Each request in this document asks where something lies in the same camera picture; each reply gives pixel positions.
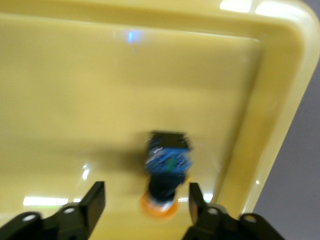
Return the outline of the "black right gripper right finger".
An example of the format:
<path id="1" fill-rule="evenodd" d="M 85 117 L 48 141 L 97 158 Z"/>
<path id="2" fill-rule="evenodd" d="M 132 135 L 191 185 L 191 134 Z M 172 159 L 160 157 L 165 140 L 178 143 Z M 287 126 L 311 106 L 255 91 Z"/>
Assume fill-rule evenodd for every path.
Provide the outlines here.
<path id="1" fill-rule="evenodd" d="M 219 204 L 207 203 L 198 183 L 189 184 L 189 213 L 192 225 L 185 240 L 283 240 L 262 216 L 244 213 L 232 218 Z"/>

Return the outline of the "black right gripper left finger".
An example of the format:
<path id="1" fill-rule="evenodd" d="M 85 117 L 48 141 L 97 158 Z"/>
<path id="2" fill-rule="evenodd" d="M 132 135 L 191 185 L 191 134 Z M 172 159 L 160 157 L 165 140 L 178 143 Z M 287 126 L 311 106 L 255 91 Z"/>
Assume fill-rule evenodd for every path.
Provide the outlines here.
<path id="1" fill-rule="evenodd" d="M 18 214 L 0 227 L 2 240 L 88 240 L 106 206 L 105 183 L 93 184 L 80 202 L 67 203 L 43 218 L 35 211 Z"/>

